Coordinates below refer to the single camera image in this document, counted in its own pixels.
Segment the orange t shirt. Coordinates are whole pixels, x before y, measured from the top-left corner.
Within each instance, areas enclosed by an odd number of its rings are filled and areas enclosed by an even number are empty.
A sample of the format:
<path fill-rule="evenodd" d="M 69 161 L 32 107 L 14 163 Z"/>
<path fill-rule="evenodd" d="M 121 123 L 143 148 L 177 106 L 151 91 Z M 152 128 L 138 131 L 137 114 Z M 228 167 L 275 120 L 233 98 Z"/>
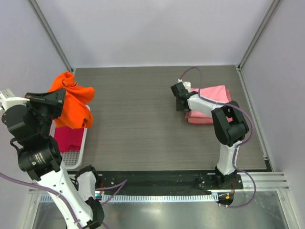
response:
<path fill-rule="evenodd" d="M 53 81 L 49 92 L 65 89 L 65 99 L 61 116 L 54 120 L 57 127 L 71 129 L 90 128 L 94 118 L 86 104 L 95 96 L 93 87 L 84 87 L 77 84 L 74 74 L 63 72 Z"/>

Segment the salmon pink shirt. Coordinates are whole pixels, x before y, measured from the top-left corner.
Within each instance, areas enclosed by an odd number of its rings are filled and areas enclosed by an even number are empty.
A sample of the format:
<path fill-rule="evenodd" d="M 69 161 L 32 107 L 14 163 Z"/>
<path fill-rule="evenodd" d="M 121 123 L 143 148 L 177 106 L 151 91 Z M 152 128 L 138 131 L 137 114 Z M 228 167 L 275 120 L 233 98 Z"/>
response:
<path fill-rule="evenodd" d="M 207 125 L 207 124 L 212 124 L 213 119 L 212 118 L 197 118 L 197 117 L 190 117 L 188 115 L 188 112 L 185 114 L 185 119 L 191 123 L 191 124 L 196 124 L 196 125 Z"/>

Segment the light pink shirt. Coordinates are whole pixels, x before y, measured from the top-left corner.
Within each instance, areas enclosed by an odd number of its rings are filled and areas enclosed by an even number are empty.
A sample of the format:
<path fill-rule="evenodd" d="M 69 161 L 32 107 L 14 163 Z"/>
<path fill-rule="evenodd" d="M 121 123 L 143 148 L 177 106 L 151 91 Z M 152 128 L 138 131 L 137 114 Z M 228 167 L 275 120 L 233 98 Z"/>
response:
<path fill-rule="evenodd" d="M 225 85 L 207 87 L 200 90 L 202 96 L 207 97 L 212 100 L 217 100 L 223 103 L 228 103 L 231 101 L 231 96 L 229 90 L 226 89 Z M 197 118 L 210 118 L 206 114 L 203 114 L 199 111 L 191 110 L 188 112 L 190 117 Z"/>

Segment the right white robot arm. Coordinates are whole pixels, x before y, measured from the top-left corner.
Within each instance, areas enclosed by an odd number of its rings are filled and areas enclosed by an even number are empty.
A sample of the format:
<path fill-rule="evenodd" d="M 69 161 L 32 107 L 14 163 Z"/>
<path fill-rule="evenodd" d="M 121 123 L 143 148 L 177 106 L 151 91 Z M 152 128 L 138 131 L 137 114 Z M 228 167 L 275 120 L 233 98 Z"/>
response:
<path fill-rule="evenodd" d="M 236 178 L 239 147 L 249 131 L 238 103 L 224 103 L 201 96 L 198 92 L 190 92 L 183 82 L 171 86 L 171 91 L 176 98 L 177 111 L 198 111 L 212 118 L 214 132 L 220 142 L 220 156 L 214 179 L 219 188 L 227 188 Z"/>

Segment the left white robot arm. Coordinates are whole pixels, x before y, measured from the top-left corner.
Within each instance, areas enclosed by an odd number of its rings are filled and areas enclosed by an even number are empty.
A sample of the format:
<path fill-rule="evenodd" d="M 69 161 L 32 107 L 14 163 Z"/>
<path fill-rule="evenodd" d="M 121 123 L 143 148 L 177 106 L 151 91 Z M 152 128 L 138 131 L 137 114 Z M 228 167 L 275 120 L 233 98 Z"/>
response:
<path fill-rule="evenodd" d="M 48 192 L 69 229 L 96 229 L 104 211 L 95 197 L 102 183 L 97 171 L 87 166 L 72 180 L 57 141 L 50 135 L 53 120 L 60 117 L 65 89 L 16 97 L 11 90 L 0 92 L 1 121 L 13 135 L 10 145 L 17 151 L 19 168 L 28 174 L 30 187 Z"/>

